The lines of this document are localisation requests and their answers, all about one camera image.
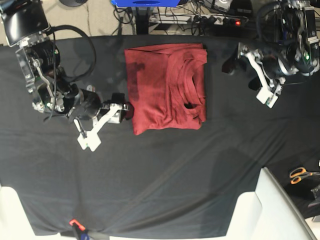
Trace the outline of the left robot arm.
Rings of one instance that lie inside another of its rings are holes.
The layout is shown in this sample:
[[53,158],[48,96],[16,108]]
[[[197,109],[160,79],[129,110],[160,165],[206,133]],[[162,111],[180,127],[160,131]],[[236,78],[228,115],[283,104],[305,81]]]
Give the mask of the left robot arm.
[[[276,0],[266,3],[256,13],[257,44],[239,42],[221,68],[232,75],[249,64],[257,76],[248,87],[257,91],[256,98],[272,108],[281,95],[286,77],[297,73],[312,76],[320,69],[320,40],[317,36],[313,0]],[[275,16],[275,39],[263,34],[262,21]]]

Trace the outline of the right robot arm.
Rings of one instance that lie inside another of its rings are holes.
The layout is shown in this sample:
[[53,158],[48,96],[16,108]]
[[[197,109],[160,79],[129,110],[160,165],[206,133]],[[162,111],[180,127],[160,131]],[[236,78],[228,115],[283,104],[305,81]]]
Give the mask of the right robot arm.
[[98,135],[105,124],[119,124],[134,115],[133,106],[122,93],[102,101],[93,89],[83,89],[77,82],[90,76],[96,66],[77,76],[67,76],[61,67],[61,54],[55,33],[70,30],[88,40],[88,35],[72,25],[51,26],[39,0],[3,0],[0,3],[6,41],[17,46],[15,54],[32,98],[32,107],[46,114],[46,119],[64,117],[75,124],[82,149],[95,151],[101,144]]

